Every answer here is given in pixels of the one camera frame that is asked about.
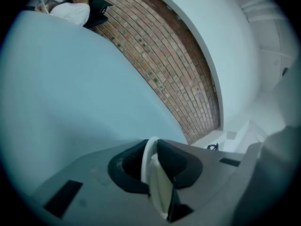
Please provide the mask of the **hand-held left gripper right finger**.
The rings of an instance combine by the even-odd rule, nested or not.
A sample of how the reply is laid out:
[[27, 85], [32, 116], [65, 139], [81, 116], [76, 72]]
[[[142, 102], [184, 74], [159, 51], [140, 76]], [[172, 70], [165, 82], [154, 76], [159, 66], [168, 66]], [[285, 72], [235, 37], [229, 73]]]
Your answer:
[[172, 183], [170, 223], [232, 223], [251, 177], [245, 154], [158, 140], [158, 161]]

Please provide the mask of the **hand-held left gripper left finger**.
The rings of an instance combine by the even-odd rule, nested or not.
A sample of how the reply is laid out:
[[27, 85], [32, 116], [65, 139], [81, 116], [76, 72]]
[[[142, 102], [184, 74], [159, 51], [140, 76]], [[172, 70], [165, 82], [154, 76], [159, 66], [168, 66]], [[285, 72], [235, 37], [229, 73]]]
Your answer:
[[164, 226], [140, 179], [146, 140], [79, 157], [34, 193], [55, 226]]

